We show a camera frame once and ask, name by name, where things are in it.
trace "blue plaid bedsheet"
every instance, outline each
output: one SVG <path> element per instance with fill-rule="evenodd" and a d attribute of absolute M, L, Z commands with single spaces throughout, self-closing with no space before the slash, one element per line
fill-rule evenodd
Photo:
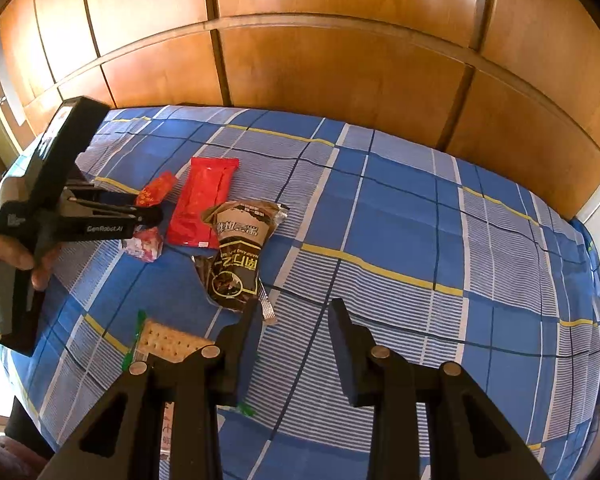
<path fill-rule="evenodd" d="M 24 171 L 27 155 L 11 174 Z M 246 398 L 253 416 L 222 412 L 224 478 L 365 478 L 372 410 L 350 407 L 340 389 L 325 315 L 336 297 L 409 361 L 462 363 L 549 475 L 570 475 L 600 401 L 600 274 L 583 227 L 445 153 L 282 112 L 113 110 L 77 163 L 109 189 L 176 174 L 164 233 L 192 156 L 239 158 L 230 198 L 291 208 L 261 257 L 280 322 L 260 343 Z M 64 247 L 35 354 L 2 351 L 16 395 L 52 446 L 120 374 L 138 310 L 211 339 L 235 322 L 206 298 L 195 251 L 165 245 L 144 264 L 117 241 Z M 418 423 L 425 479 L 421 406 Z"/>

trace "snack package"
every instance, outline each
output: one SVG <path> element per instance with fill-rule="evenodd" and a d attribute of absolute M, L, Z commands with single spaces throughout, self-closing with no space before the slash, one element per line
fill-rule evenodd
<path fill-rule="evenodd" d="M 196 266 L 198 276 L 203 283 L 206 283 L 206 278 L 211 272 L 211 266 L 213 264 L 213 258 L 205 258 L 203 256 L 192 256 L 191 261 Z M 276 317 L 276 311 L 273 309 L 273 305 L 269 300 L 269 295 L 265 290 L 260 277 L 258 277 L 258 300 L 260 300 L 260 306 L 262 307 L 262 319 L 264 324 L 267 326 L 275 325 L 278 322 Z"/>
<path fill-rule="evenodd" d="M 140 229 L 129 240 L 120 240 L 123 251 L 150 264 L 162 254 L 162 236 L 157 227 Z"/>
<path fill-rule="evenodd" d="M 202 213 L 220 245 L 216 256 L 194 258 L 212 300 L 241 312 L 251 298 L 258 297 L 260 251 L 288 211 L 285 205 L 263 200 L 232 200 Z"/>
<path fill-rule="evenodd" d="M 171 171 L 165 171 L 142 188 L 136 197 L 135 204 L 142 207 L 158 205 L 173 189 L 177 181 L 178 179 Z"/>
<path fill-rule="evenodd" d="M 133 361 L 146 361 L 149 354 L 153 354 L 171 363 L 179 363 L 203 346 L 211 344 L 213 341 L 209 339 L 181 332 L 153 319 L 145 319 L 136 341 Z M 163 460 L 168 459 L 171 454 L 173 408 L 173 402 L 164 405 L 160 436 L 160 458 Z M 224 417 L 218 414 L 218 426 L 222 426 L 223 422 Z"/>
<path fill-rule="evenodd" d="M 200 213 L 226 200 L 239 165 L 238 158 L 192 157 L 189 176 L 167 229 L 168 243 L 218 248 L 216 234 Z"/>

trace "pink candy wrapper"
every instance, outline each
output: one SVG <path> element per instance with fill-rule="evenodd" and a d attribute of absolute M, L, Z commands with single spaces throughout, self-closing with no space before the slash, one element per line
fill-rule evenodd
<path fill-rule="evenodd" d="M 162 236 L 157 227 L 136 231 L 133 238 L 120 240 L 126 254 L 150 264 L 162 254 Z"/>

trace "human hand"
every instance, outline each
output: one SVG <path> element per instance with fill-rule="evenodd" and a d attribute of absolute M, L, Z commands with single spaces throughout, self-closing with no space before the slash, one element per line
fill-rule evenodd
<path fill-rule="evenodd" d="M 60 252 L 60 245 L 51 249 L 36 266 L 33 256 L 15 238 L 0 235 L 0 260 L 21 270 L 30 270 L 36 290 L 45 290 L 51 277 L 52 266 Z"/>

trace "red snack package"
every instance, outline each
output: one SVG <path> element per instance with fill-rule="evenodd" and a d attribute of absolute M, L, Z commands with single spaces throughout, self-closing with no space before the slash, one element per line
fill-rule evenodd
<path fill-rule="evenodd" d="M 136 197 L 135 204 L 142 207 L 158 205 L 176 185 L 177 181 L 178 179 L 171 171 L 165 171 L 161 176 L 154 178 L 142 188 L 142 191 Z"/>
<path fill-rule="evenodd" d="M 218 238 L 200 218 L 209 207 L 226 201 L 238 158 L 192 157 L 189 176 L 173 212 L 167 241 L 174 245 L 217 249 Z"/>

